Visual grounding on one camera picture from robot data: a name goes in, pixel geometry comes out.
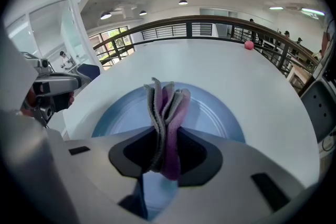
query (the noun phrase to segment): purple cloth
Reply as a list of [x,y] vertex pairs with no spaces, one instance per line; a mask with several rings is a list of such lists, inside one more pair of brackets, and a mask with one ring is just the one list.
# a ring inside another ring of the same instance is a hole
[[169,180],[178,180],[181,173],[180,158],[177,151],[177,129],[181,126],[187,114],[191,98],[187,89],[183,89],[182,94],[183,99],[166,128],[165,158],[161,174]]

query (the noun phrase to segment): fluorescent light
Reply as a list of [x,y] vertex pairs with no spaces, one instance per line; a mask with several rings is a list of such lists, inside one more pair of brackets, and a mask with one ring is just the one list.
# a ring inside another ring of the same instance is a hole
[[304,11],[304,12],[310,12],[310,13],[315,13],[315,14],[324,16],[324,13],[323,12],[319,12],[318,10],[309,9],[309,8],[302,8],[301,10]]
[[186,5],[188,4],[187,0],[180,0],[180,2],[178,3],[179,5]]
[[304,11],[301,11],[301,12],[302,12],[303,14],[309,16],[310,18],[313,18],[313,19],[316,19],[316,20],[319,19],[319,17],[318,17],[316,14],[314,14],[314,13],[304,12]]
[[111,16],[112,16],[111,13],[109,13],[109,12],[104,12],[104,13],[101,15],[100,19],[101,19],[101,20],[105,20],[105,19],[107,19],[107,18],[110,18]]

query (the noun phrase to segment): person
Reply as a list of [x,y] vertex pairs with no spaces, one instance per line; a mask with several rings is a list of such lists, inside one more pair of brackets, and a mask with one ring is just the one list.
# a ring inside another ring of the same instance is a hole
[[256,32],[251,31],[251,41],[252,41],[253,43],[256,41],[256,35],[257,35]]
[[301,41],[303,41],[303,40],[299,37],[298,41],[296,41],[296,44],[301,46]]
[[313,54],[313,57],[316,60],[321,61],[321,59],[322,59],[322,50],[319,50],[319,52],[316,52],[315,54]]
[[285,37],[289,39],[289,32],[287,30],[285,31]]
[[75,64],[74,64],[74,61],[73,61],[73,59],[70,57],[68,57],[65,53],[64,53],[64,51],[61,51],[60,53],[59,53],[59,55],[61,56],[61,58],[62,58],[62,65],[61,65],[61,67],[62,68],[64,68],[65,70],[69,70],[71,67],[73,67]]
[[264,42],[264,35],[262,35],[261,33],[258,33],[258,32],[254,32],[254,31],[251,31],[251,41],[253,43],[255,43],[256,41],[256,36],[258,35],[258,39],[259,39],[259,44],[262,45],[262,43]]

